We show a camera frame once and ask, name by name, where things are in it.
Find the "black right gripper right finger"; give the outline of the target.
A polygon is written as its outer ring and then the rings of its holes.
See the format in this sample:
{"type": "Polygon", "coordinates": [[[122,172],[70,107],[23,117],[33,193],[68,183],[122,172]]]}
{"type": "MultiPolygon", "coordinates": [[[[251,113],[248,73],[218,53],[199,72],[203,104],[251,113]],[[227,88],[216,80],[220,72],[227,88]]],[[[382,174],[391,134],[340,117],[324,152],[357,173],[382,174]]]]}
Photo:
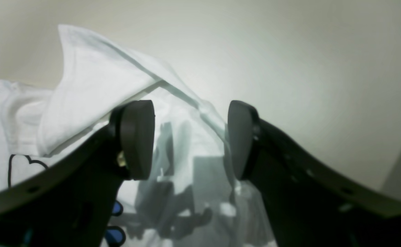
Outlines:
{"type": "Polygon", "coordinates": [[[242,101],[228,135],[235,177],[260,192],[279,247],[401,247],[401,201],[335,172],[242,101]]]}

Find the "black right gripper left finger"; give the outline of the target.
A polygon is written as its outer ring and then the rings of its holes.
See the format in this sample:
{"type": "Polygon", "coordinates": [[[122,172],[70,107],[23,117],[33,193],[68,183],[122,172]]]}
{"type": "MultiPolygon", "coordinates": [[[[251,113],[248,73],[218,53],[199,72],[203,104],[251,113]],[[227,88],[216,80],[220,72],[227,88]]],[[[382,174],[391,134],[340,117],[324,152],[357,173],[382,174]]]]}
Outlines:
{"type": "Polygon", "coordinates": [[[0,192],[0,246],[98,247],[125,180],[147,180],[151,100],[114,108],[108,125],[50,168],[0,192]]]}

